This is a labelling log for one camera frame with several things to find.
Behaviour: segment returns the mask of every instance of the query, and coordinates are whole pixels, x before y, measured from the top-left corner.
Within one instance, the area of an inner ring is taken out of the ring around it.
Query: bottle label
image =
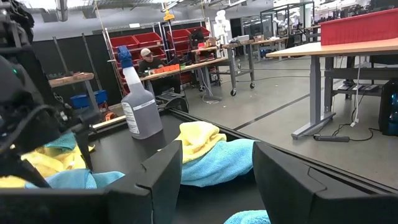
[[[124,115],[126,115],[127,125],[129,126],[129,130],[134,134],[139,134],[136,117],[132,112],[131,106],[128,103],[122,103],[122,108]]]
[[[151,105],[151,104],[153,104],[153,103],[155,103],[155,99],[150,100],[150,101],[148,101],[148,102],[146,102],[146,103],[143,103],[143,104],[141,104],[141,105],[135,106],[135,107],[132,108],[132,110],[134,110],[134,111],[135,111],[135,110],[139,110],[139,109],[144,108],[144,107],[146,107],[146,106],[149,106],[149,105]]]

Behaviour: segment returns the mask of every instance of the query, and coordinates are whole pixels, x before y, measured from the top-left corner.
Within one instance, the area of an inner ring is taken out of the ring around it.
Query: person
[[[147,48],[141,50],[141,56],[143,60],[139,62],[139,69],[138,69],[138,75],[140,77],[145,76],[146,70],[161,68],[163,66],[166,66],[166,64],[161,59],[154,57],[153,53]],[[154,89],[155,96],[162,94],[164,90],[167,90],[172,87],[174,88],[174,93],[181,92],[180,80],[175,77],[169,76],[165,78],[160,78],[152,80],[151,83]]]

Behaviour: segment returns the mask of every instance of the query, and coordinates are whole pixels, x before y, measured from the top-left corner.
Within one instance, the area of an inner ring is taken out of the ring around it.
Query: yellow towel
[[[183,164],[203,156],[218,141],[226,141],[226,135],[219,134],[217,126],[204,121],[182,123],[180,131],[176,140],[182,141]]]
[[[86,168],[77,145],[74,150],[68,152],[63,152],[62,149],[57,148],[38,147],[32,152],[22,155],[21,159],[27,159],[45,178],[65,170]],[[24,186],[25,180],[18,177],[0,178],[0,187]]]

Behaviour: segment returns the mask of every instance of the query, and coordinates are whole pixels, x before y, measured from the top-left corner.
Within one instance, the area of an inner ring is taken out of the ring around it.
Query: blue bin
[[[95,91],[94,95],[98,105],[103,104],[108,100],[106,90]],[[70,101],[72,102],[72,105],[75,109],[80,109],[90,106],[89,98],[86,94],[73,96],[70,98]]]

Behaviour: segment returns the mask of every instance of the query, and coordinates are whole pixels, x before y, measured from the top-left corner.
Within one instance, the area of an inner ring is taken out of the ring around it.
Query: floor
[[[339,67],[341,59],[335,61]],[[247,63],[243,62],[242,67],[248,68]],[[205,103],[202,93],[196,89],[187,90],[190,114],[398,189],[397,137],[375,132],[371,140],[364,142],[316,142],[310,136],[292,139],[290,134],[309,121],[309,57],[257,62],[254,68],[257,69],[255,78],[259,80],[255,89],[250,89],[249,82],[239,82],[236,96],[229,94],[229,75],[222,76],[221,87],[212,87],[213,94],[223,98],[216,104]],[[249,79],[249,75],[237,78],[240,81]],[[335,87],[341,81],[336,80]],[[320,134],[331,135],[339,124],[351,121],[354,100],[336,95],[334,101],[336,116]],[[371,133],[368,128],[378,129],[379,102],[379,97],[365,96],[359,107],[359,123],[353,128],[344,127],[340,136],[351,139],[369,137]]]

